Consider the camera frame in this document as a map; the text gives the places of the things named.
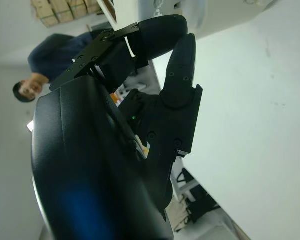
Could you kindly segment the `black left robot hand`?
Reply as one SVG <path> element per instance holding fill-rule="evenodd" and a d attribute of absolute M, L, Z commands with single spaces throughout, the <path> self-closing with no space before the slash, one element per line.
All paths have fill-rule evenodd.
<path fill-rule="evenodd" d="M 181 15 L 106 30 L 34 112 L 32 181 L 56 240 L 171 240 L 173 163 L 192 150 L 203 90 Z"/>

